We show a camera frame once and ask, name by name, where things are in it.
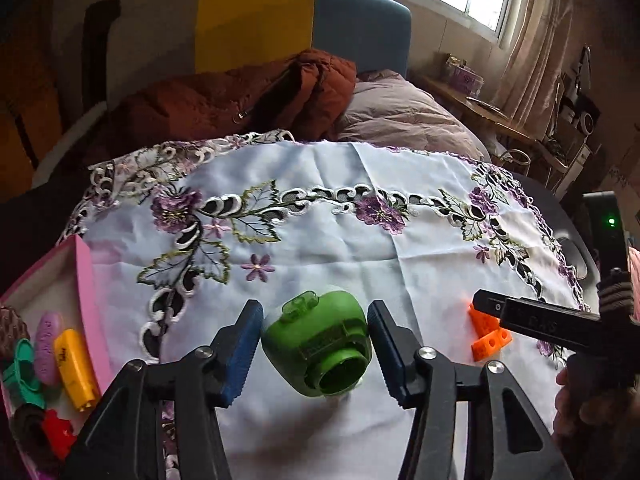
storage box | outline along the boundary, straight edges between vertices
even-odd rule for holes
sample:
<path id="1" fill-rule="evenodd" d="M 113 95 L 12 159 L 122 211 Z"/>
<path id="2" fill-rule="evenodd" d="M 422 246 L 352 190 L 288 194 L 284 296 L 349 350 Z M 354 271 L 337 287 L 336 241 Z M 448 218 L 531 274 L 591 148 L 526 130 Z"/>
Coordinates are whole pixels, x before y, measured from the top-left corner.
<path id="1" fill-rule="evenodd" d="M 101 394 L 105 392 L 115 374 L 111 371 L 100 313 L 94 303 L 91 254 L 82 238 L 75 235 L 49 251 L 10 287 L 0 301 L 13 307 L 24 320 L 32 343 L 42 314 L 49 310 L 59 312 L 64 328 L 74 328 L 84 336 L 98 388 Z M 11 417 L 15 406 L 4 385 L 2 400 Z M 88 413 L 75 410 L 62 387 L 53 395 L 52 391 L 47 391 L 46 401 L 47 408 L 71 421 L 74 433 L 78 434 Z M 31 478 L 37 480 L 33 462 L 26 455 L 22 455 L 22 460 Z"/>

yellow headboard panel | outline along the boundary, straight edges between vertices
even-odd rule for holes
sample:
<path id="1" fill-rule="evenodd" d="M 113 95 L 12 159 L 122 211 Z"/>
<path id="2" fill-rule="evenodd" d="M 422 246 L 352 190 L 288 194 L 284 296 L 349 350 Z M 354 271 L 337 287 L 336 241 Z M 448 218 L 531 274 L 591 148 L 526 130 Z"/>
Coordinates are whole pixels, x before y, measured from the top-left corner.
<path id="1" fill-rule="evenodd" d="M 314 0 L 200 0 L 195 69 L 225 72 L 311 47 Z"/>

brown puffer jacket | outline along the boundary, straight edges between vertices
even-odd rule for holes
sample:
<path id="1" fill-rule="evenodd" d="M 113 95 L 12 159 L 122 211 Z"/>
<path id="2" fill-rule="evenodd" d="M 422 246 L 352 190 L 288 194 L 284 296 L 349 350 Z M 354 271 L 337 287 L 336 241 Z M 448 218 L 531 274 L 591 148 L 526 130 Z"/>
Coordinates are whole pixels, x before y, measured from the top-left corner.
<path id="1" fill-rule="evenodd" d="M 261 66 L 172 78 L 125 98 L 84 148 L 68 155 L 89 165 L 166 140 L 276 128 L 296 140 L 337 140 L 332 126 L 351 101 L 355 79 L 354 63 L 316 49 Z"/>

pink curtain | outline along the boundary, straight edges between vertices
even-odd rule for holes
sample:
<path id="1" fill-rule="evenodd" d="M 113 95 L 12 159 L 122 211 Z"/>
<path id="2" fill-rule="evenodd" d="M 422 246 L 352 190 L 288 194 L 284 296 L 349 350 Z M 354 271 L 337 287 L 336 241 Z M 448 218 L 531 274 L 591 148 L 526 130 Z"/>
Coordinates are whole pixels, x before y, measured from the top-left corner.
<path id="1" fill-rule="evenodd" d="M 492 101 L 542 140 L 551 117 L 573 0 L 528 0 L 522 29 Z"/>

green plastic container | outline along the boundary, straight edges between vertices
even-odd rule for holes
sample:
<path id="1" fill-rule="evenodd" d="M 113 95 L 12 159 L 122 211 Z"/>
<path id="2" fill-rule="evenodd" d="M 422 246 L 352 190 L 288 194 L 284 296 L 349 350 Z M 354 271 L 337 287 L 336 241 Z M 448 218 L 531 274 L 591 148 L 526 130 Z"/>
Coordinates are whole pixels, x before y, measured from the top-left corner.
<path id="1" fill-rule="evenodd" d="M 31 342 L 28 339 L 20 339 L 15 346 L 14 362 L 2 374 L 2 382 L 9 391 L 15 408 L 28 402 L 44 409 L 44 396 L 33 369 L 33 359 Z"/>
<path id="2" fill-rule="evenodd" d="M 336 290 L 307 291 L 267 316 L 262 348 L 276 370 L 307 397 L 353 388 L 371 361 L 367 319 L 358 301 Z"/>

